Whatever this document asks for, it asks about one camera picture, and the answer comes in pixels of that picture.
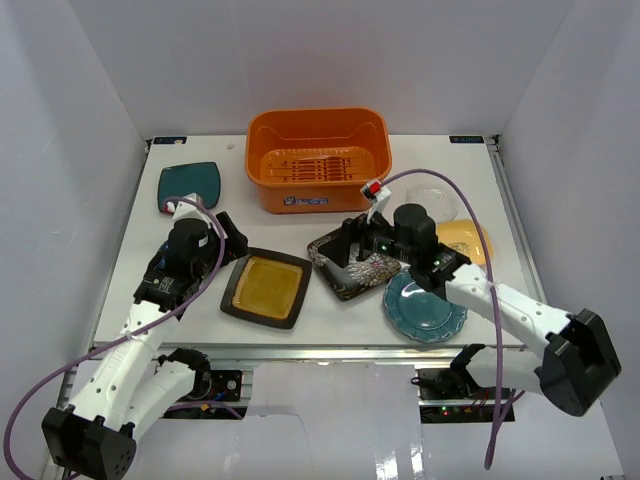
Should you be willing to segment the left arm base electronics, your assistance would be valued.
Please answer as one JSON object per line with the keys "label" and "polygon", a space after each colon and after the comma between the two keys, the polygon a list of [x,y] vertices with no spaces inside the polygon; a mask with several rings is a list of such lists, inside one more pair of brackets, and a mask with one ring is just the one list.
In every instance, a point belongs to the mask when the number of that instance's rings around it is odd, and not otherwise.
{"label": "left arm base electronics", "polygon": [[246,408],[241,400],[241,370],[210,370],[196,381],[194,389],[181,397],[164,419],[241,420]]}

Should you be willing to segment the black floral square plate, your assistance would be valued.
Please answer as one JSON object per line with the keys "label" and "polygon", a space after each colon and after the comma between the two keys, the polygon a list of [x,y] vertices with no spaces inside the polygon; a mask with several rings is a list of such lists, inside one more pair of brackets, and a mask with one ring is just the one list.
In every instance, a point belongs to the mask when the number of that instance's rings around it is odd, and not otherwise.
{"label": "black floral square plate", "polygon": [[307,245],[307,253],[324,282],[341,301],[354,299],[367,291],[386,284],[398,274],[401,263],[387,256],[372,253],[365,260],[358,260],[359,246],[349,247],[347,264],[338,265],[322,247],[332,247],[338,240],[340,228],[335,229]]}

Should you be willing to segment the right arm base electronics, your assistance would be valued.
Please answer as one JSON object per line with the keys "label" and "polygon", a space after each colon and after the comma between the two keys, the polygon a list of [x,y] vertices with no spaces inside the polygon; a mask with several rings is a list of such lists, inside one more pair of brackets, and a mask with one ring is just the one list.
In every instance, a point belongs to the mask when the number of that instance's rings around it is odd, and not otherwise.
{"label": "right arm base electronics", "polygon": [[495,388],[471,386],[449,369],[419,369],[411,379],[418,390],[423,425],[490,424]]}

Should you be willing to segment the teal scalloped round plate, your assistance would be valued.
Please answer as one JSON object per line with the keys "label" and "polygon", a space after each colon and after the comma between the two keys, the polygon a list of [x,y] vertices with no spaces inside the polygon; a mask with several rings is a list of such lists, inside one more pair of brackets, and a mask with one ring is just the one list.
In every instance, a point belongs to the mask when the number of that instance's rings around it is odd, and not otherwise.
{"label": "teal scalloped round plate", "polygon": [[420,288],[407,269],[389,280],[383,304],[388,320],[398,332],[425,344],[441,343],[457,335],[468,312]]}

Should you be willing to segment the dark blue leaf dish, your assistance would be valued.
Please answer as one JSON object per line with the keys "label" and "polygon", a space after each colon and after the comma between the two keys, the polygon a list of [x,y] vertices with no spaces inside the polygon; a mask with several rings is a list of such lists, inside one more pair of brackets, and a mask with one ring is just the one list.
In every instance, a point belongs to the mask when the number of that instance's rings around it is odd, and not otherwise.
{"label": "dark blue leaf dish", "polygon": [[168,249],[168,242],[165,241],[156,251],[155,255],[148,264],[148,269],[159,271],[165,268],[165,253]]}

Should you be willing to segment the amber square plate black rim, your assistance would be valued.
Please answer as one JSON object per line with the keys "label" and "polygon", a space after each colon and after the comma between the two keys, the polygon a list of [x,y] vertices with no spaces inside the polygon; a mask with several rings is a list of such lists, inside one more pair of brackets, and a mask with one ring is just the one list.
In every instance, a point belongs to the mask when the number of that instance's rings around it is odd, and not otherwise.
{"label": "amber square plate black rim", "polygon": [[220,310],[254,324],[291,330],[304,303],[312,269],[309,260],[250,247],[236,262]]}

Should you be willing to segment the yellow square dish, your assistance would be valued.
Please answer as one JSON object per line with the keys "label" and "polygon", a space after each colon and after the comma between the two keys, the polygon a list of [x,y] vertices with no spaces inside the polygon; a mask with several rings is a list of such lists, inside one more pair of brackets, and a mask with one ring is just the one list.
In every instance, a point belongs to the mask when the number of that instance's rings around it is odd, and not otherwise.
{"label": "yellow square dish", "polygon": [[470,219],[437,224],[436,233],[442,243],[467,256],[472,263],[479,266],[486,265],[480,236]]}

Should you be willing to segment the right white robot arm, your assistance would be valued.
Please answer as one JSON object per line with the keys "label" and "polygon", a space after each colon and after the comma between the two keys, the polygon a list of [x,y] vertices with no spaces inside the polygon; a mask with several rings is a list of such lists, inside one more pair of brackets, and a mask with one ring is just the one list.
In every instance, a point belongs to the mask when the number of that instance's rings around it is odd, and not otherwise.
{"label": "right white robot arm", "polygon": [[483,344],[464,347],[439,374],[448,390],[472,399],[486,388],[544,396],[571,416],[584,415],[621,372],[602,318],[588,310],[570,313],[495,284],[489,269],[440,242],[436,225],[417,204],[398,207],[387,221],[379,213],[348,218],[309,244],[317,267],[351,272],[361,260],[394,259],[428,293],[504,328],[524,345],[505,352]]}

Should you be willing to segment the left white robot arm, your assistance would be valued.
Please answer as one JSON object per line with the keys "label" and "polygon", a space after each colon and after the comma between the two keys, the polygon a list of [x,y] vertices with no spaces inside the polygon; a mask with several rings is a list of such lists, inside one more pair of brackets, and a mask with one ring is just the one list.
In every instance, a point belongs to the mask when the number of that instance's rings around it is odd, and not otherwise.
{"label": "left white robot arm", "polygon": [[248,251],[248,239],[226,212],[202,213],[184,202],[167,240],[135,290],[118,345],[65,408],[52,408],[42,430],[53,462],[91,479],[121,479],[138,443],[178,399],[199,399],[211,387],[204,354],[176,351],[145,377],[164,339],[218,270]]}

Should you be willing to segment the dark teal square plate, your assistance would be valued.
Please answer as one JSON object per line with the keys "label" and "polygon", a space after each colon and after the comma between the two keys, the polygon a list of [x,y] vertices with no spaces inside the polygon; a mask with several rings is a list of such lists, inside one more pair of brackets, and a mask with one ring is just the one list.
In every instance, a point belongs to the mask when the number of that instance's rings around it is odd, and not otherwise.
{"label": "dark teal square plate", "polygon": [[157,185],[157,207],[167,213],[168,197],[197,194],[207,209],[213,209],[220,198],[221,175],[215,162],[199,162],[164,168]]}

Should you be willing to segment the clear glass plate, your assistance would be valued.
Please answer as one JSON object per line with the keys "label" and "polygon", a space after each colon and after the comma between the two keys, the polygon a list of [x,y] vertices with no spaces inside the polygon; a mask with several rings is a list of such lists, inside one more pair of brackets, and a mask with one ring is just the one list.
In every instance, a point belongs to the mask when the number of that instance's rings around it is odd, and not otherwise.
{"label": "clear glass plate", "polygon": [[458,214],[457,200],[444,187],[414,185],[407,190],[406,201],[424,207],[436,223],[452,221]]}

